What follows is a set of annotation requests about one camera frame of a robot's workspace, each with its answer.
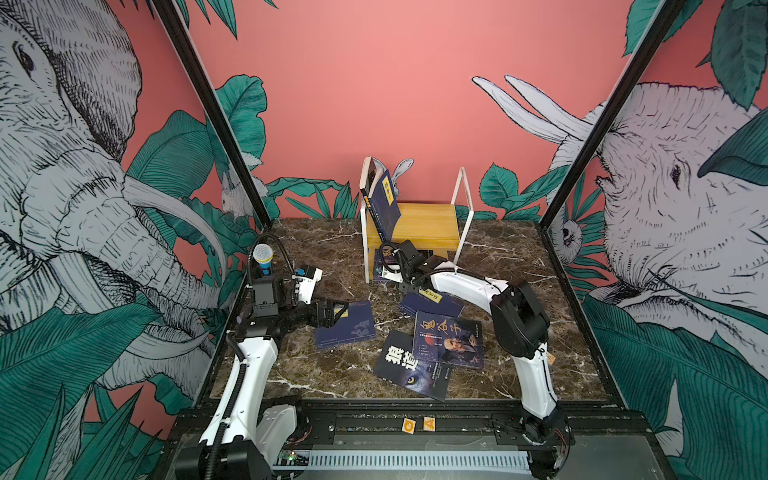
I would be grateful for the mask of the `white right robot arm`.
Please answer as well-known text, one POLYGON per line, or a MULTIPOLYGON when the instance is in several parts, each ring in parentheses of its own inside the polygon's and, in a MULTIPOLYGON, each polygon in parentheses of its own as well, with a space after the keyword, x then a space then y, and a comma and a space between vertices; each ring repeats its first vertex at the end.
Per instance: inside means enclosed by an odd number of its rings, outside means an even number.
POLYGON ((390 251, 383 272, 401 290, 426 297, 452 296, 490 315, 495 339, 512 356, 520 380, 523 410, 539 421, 558 408, 548 360, 550 320, 525 281, 510 282, 461 268, 447 259, 425 256, 409 240, 382 245, 390 251))

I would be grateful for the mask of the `orange tag A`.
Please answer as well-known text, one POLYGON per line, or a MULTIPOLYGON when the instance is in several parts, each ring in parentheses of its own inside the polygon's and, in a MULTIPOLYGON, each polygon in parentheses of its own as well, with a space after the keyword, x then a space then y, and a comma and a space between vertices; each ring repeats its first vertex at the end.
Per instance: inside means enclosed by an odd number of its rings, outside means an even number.
POLYGON ((436 418, 432 416, 425 416, 423 418, 423 430, 426 432, 436 431, 436 418))

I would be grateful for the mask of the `black frame post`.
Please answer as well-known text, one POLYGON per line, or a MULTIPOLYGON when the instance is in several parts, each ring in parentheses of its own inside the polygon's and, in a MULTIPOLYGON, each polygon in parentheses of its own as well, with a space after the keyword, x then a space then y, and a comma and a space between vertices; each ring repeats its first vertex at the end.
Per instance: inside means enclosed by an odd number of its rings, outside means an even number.
POLYGON ((551 227, 685 4, 683 0, 667 0, 661 1, 655 9, 650 23, 646 26, 626 68, 607 99, 602 113, 584 141, 553 201, 539 221, 540 230, 551 227))
POLYGON ((272 227, 272 219, 253 183, 253 176, 245 164, 233 129, 224 113, 204 65, 198 56, 187 28, 182 22, 183 18, 180 16, 178 5, 175 1, 167 0, 154 0, 152 5, 203 106, 205 114, 211 121, 211 125, 222 144, 227 159, 232 164, 238 179, 241 181, 241 185, 260 225, 260 230, 268 231, 272 227))

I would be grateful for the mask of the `white metal wooden shelf rack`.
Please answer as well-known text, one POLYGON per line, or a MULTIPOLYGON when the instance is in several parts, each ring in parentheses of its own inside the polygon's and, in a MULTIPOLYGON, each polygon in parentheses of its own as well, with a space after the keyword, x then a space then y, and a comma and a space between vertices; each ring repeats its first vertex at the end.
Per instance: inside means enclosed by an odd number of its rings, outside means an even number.
MULTIPOLYGON (((388 170, 377 159, 375 163, 378 172, 388 170)), ((464 167, 458 171, 452 198, 448 203, 413 203, 399 200, 397 203, 401 216, 391 242, 401 243, 410 240, 419 250, 431 250, 441 256, 452 252, 453 262, 459 261, 475 214, 467 171, 464 167)), ((365 281, 369 283, 372 281, 375 250, 381 247, 382 241, 368 216, 363 198, 360 222, 363 235, 365 281)))

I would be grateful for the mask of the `orange tag G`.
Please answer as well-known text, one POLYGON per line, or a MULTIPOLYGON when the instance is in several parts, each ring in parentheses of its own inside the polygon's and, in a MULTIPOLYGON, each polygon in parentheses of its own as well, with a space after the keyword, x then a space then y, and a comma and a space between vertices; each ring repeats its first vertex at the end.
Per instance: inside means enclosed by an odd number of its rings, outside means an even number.
POLYGON ((407 434, 413 434, 416 429, 416 422, 413 419, 404 418, 401 430, 407 434))

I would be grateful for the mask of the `dark brown book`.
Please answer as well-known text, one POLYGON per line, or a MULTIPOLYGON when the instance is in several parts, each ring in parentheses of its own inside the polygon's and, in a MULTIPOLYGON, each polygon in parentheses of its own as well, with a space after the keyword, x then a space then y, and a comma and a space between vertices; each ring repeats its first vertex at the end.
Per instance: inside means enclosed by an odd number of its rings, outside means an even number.
POLYGON ((360 176, 359 188, 363 198, 363 204, 366 208, 368 216, 371 218, 376 233, 379 239, 384 242, 385 238, 381 229, 378 214, 376 213, 372 204, 372 192, 374 186, 374 180, 378 173, 375 159, 373 157, 365 157, 362 164, 362 171, 360 176))

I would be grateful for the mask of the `black frame post right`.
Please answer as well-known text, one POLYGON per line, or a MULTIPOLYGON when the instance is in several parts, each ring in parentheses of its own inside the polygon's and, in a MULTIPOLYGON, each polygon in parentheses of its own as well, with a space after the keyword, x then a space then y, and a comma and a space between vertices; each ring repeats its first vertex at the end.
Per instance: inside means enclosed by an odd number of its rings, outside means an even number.
POLYGON ((685 4, 683 0, 667 0, 661 1, 655 9, 650 23, 646 26, 626 68, 607 99, 602 113, 584 141, 553 201, 539 221, 540 230, 551 227, 685 4))

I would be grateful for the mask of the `blue book yellow label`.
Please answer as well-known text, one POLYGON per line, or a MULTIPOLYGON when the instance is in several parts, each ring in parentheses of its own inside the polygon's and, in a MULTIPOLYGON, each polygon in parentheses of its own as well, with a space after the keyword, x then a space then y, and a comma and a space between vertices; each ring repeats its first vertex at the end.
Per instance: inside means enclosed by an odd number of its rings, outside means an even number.
POLYGON ((333 328, 319 327, 315 330, 317 349, 329 349, 376 337, 373 309, 369 301, 350 303, 345 313, 347 318, 339 321, 333 328))
POLYGON ((411 291, 405 294, 399 304, 400 310, 411 316, 418 312, 458 317, 464 309, 464 303, 451 295, 439 294, 432 290, 411 291))
POLYGON ((382 242, 390 242, 401 212, 388 170, 378 172, 368 189, 369 213, 382 242))

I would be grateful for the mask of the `black frame post left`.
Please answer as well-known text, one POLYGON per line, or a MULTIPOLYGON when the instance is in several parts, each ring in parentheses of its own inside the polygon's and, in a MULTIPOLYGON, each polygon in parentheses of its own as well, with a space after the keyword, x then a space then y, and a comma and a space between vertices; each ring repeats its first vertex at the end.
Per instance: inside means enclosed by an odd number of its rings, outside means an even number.
POLYGON ((152 5, 203 106, 205 114, 211 121, 211 125, 222 144, 227 159, 232 164, 238 179, 241 181, 241 185, 260 225, 260 230, 268 231, 272 227, 272 219, 253 183, 253 176, 245 164, 233 129, 224 113, 204 65, 198 56, 187 28, 182 22, 183 18, 180 16, 178 5, 175 1, 167 0, 154 0, 152 5))

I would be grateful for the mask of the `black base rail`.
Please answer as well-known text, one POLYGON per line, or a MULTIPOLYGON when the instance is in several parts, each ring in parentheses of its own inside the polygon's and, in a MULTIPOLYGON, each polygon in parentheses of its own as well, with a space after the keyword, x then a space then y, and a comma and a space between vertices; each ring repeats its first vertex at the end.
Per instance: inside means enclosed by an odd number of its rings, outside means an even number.
POLYGON ((525 426, 527 419, 517 400, 322 399, 298 396, 267 399, 264 409, 295 401, 313 425, 313 433, 300 450, 321 447, 341 449, 404 450, 433 442, 487 440, 493 446, 543 450, 564 445, 576 447, 593 437, 640 438, 654 446, 656 440, 645 416, 609 401, 566 400, 547 434, 537 437, 525 426), (423 418, 436 418, 436 431, 423 430, 423 418), (413 419, 413 434, 404 433, 404 418, 413 419))

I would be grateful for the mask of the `blue teal microphone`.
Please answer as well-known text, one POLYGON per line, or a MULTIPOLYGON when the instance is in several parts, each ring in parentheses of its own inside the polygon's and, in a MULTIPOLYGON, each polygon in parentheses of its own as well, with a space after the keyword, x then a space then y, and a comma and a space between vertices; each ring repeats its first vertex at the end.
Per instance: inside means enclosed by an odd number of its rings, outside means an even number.
POLYGON ((273 258, 274 251, 268 244, 259 243, 253 247, 251 259, 258 266, 258 271, 262 276, 272 275, 273 258))

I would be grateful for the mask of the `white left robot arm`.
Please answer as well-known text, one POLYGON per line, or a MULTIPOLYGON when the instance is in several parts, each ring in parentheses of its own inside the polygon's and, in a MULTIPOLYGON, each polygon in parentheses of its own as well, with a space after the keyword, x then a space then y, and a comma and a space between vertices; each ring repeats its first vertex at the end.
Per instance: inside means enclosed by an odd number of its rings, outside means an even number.
POLYGON ((234 363, 221 400, 198 443, 179 451, 177 479, 270 479, 285 446, 301 443, 313 425, 295 401, 262 407, 279 345, 298 327, 332 327, 345 301, 319 299, 280 307, 255 304, 225 336, 234 363))

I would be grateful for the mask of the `dark wolf cover book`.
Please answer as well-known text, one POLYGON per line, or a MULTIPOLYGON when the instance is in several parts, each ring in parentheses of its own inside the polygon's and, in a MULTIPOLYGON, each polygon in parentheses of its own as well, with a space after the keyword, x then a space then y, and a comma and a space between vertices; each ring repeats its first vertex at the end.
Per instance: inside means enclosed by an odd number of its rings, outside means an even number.
POLYGON ((449 365, 418 360, 412 347, 411 336, 390 331, 373 369, 374 374, 418 395, 444 401, 452 369, 449 365))

